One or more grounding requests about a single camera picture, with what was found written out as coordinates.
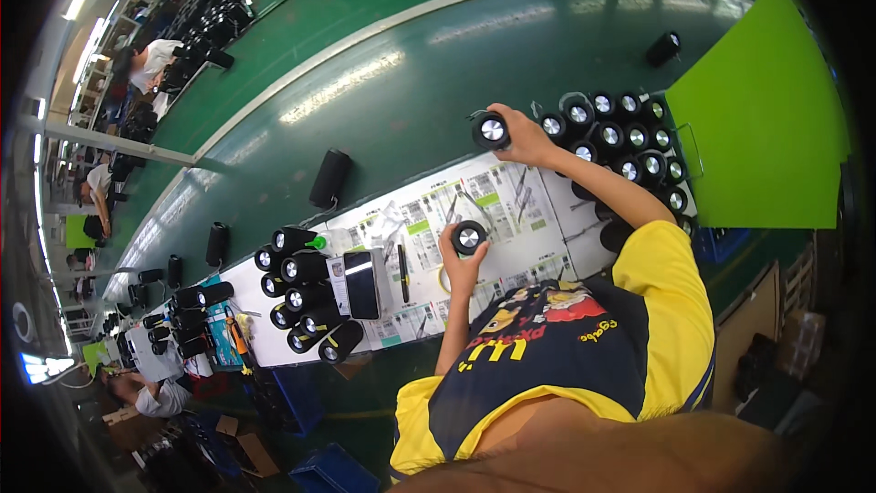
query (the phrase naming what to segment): worker in white shirt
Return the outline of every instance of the worker in white shirt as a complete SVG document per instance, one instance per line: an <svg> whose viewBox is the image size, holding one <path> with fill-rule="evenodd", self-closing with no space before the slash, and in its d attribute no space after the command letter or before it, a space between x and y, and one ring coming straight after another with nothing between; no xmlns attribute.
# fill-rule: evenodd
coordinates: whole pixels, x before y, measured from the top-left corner
<svg viewBox="0 0 876 493"><path fill-rule="evenodd" d="M129 369L111 375L106 368L99 367L96 373L117 402L133 405L137 411L147 417L168 419L179 415L186 402L192 397L192 393L177 382L164 380L161 383L153 383Z"/></svg>
<svg viewBox="0 0 876 493"><path fill-rule="evenodd" d="M112 185L112 173L110 173L110 155L108 153L101 157L101 163L93 168L84 180L80 182L78 190L79 206L82 203L94 204L97 209L97 216L101 218L101 227L104 230L104 238L112 235L110 228L110 186ZM124 201L127 195L116 194L113 192L112 201Z"/></svg>
<svg viewBox="0 0 876 493"><path fill-rule="evenodd" d="M147 94L161 84L164 68L176 61L173 49L182 45L182 41L158 39L149 42L141 52L127 46L116 56L113 72L117 77L128 77L140 93Z"/></svg>

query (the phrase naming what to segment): person in yellow and black shirt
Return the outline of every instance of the person in yellow and black shirt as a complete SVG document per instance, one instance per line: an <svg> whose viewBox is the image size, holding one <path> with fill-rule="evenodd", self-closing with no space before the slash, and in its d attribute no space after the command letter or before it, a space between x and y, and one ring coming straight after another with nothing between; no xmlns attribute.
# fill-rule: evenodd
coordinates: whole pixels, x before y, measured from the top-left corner
<svg viewBox="0 0 876 493"><path fill-rule="evenodd" d="M451 296L434 376L400 389L390 475L410 490L754 490L772 486L776 440L691 413L715 334L688 236L645 189L556 147L506 105L500 160L563 173L636 230L613 284L544 281L506 294L469 329L489 243L469 259L443 233Z"/></svg>

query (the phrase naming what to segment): yellow sleeve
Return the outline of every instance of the yellow sleeve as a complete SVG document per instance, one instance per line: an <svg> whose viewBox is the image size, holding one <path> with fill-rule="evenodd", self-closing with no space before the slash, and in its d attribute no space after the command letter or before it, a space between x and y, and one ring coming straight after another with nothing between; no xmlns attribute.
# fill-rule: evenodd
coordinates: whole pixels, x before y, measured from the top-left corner
<svg viewBox="0 0 876 493"><path fill-rule="evenodd" d="M666 221L641 226L627 239L612 276L619 288L641 295L648 312L639 419L693 409L711 379L715 326L690 238Z"/></svg>
<svg viewBox="0 0 876 493"><path fill-rule="evenodd" d="M429 399L442 377L411 381L399 390L395 410L395 447L389 459L392 483L423 468L444 462L441 448L429 431Z"/></svg>

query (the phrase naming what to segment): yellow and black t-shirt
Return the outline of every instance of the yellow and black t-shirt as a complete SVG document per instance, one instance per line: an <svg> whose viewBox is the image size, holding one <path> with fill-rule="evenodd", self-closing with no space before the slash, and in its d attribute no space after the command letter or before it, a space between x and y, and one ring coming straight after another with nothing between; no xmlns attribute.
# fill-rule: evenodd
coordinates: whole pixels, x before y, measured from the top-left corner
<svg viewBox="0 0 876 493"><path fill-rule="evenodd" d="M495 419L548 394L623 422L694 409L715 336L688 236L665 221L642 226L612 276L510 291L475 320L446 376L402 387L393 481L468 458Z"/></svg>

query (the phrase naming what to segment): smartphone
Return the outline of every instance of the smartphone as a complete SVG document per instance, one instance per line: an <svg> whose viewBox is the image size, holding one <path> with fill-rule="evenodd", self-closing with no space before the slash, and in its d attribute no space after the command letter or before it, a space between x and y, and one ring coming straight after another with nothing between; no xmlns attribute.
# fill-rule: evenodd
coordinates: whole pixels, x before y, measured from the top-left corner
<svg viewBox="0 0 876 493"><path fill-rule="evenodd" d="M350 317L356 320L379 319L378 287L374 281L374 263L371 252L345 253L344 278L347 281Z"/></svg>

